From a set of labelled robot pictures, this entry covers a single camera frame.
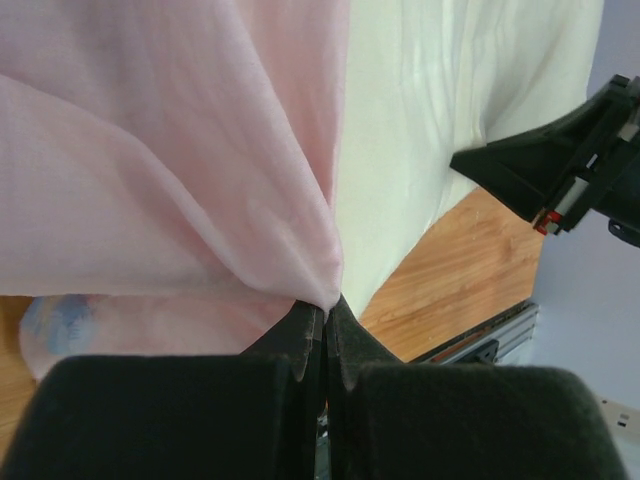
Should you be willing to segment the pink blue printed pillowcase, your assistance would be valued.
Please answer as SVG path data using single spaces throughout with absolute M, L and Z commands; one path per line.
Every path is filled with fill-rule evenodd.
M 235 354 L 341 290 L 345 1 L 5 1 L 1 291 L 36 378 Z

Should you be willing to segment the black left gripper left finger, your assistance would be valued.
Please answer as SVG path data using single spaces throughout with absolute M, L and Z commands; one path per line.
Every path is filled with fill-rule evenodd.
M 76 356 L 28 404 L 5 479 L 310 479 L 323 314 L 298 302 L 238 355 Z

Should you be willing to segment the cream white pillow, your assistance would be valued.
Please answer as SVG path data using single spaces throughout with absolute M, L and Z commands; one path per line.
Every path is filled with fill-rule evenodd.
M 336 217 L 361 315 L 473 190 L 452 155 L 556 120 L 587 96 L 600 1 L 355 1 Z

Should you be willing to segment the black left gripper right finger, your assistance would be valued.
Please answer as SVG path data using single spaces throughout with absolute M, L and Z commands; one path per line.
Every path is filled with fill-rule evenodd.
M 325 327 L 335 479 L 624 479 L 573 373 L 405 363 L 340 301 Z

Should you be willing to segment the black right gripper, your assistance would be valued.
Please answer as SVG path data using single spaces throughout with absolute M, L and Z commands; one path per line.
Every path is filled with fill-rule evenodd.
M 450 163 L 543 235 L 591 211 L 625 243 L 639 241 L 639 79 L 619 75 L 542 127 L 456 153 Z

